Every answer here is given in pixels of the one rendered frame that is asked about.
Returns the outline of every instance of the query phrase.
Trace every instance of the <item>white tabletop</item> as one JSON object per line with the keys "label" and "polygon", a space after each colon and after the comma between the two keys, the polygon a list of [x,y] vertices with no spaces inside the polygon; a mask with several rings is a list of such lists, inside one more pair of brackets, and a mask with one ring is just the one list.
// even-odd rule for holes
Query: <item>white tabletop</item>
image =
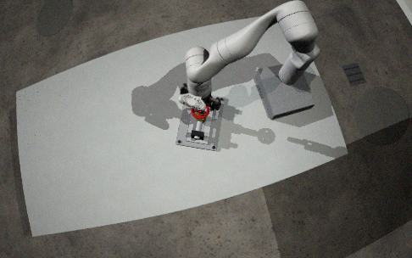
{"label": "white tabletop", "polygon": [[[144,42],[17,92],[20,169],[33,236],[204,205],[346,154],[323,83],[312,88],[313,109],[267,118],[253,77],[256,66],[283,63],[291,51],[278,25],[248,57],[213,79],[214,96],[228,98],[230,106],[219,150],[175,144],[185,52],[209,49],[252,20]],[[314,64],[306,76],[320,80]],[[261,143],[261,129],[275,140]]]}

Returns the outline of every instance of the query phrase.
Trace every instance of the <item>metal plate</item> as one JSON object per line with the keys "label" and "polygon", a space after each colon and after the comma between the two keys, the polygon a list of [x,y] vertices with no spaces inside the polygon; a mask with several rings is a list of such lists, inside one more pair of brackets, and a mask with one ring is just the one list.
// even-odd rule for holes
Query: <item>metal plate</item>
{"label": "metal plate", "polygon": [[196,128],[197,121],[193,117],[191,109],[184,108],[181,112],[181,122],[177,132],[176,144],[216,151],[218,147],[223,109],[226,104],[227,99],[223,99],[219,110],[210,111],[206,121],[202,124],[202,132],[204,132],[203,140],[191,138],[191,132]]}

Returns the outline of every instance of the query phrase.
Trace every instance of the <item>floor grate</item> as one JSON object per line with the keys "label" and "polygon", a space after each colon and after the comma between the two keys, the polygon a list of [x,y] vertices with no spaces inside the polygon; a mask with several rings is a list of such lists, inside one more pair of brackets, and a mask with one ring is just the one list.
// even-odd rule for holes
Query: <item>floor grate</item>
{"label": "floor grate", "polygon": [[348,64],[344,65],[343,71],[345,72],[346,76],[348,77],[350,86],[355,86],[358,84],[366,83],[364,75],[359,68],[358,64]]}

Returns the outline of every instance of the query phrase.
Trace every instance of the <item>gray base plate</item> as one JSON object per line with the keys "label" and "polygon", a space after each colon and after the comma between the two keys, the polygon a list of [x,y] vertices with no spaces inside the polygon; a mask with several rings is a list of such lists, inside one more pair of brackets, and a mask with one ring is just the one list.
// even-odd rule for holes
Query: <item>gray base plate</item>
{"label": "gray base plate", "polygon": [[258,69],[255,81],[266,114],[270,119],[310,109],[315,105],[305,76],[293,85],[287,85],[277,77],[281,65]]}
{"label": "gray base plate", "polygon": [[177,132],[176,144],[199,149],[217,150],[222,112],[227,103],[227,99],[223,99],[221,103],[222,105],[220,106],[220,109],[210,111],[206,121],[202,125],[204,140],[191,138],[191,132],[196,128],[197,121],[193,117],[191,109],[184,108],[181,112],[181,123]]}

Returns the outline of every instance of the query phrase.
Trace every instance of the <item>concrete floor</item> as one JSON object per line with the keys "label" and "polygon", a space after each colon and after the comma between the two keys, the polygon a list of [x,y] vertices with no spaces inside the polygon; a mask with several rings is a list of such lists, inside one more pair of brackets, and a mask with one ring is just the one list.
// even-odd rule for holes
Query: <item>concrete floor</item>
{"label": "concrete floor", "polygon": [[[322,52],[315,63],[349,155],[210,205],[31,237],[19,174],[17,91],[116,50],[260,16],[284,2],[74,1],[63,30],[41,36],[36,21],[45,1],[2,1],[0,256],[412,257],[411,245],[405,244],[412,220],[412,126],[406,121],[409,127],[400,140],[378,146],[376,139],[389,132],[361,139],[355,118],[359,99],[373,87],[395,90],[412,110],[412,26],[395,0],[305,1],[320,31]],[[352,63],[359,64],[367,83],[349,85],[342,65]],[[397,248],[385,253],[376,247],[388,243]]]}

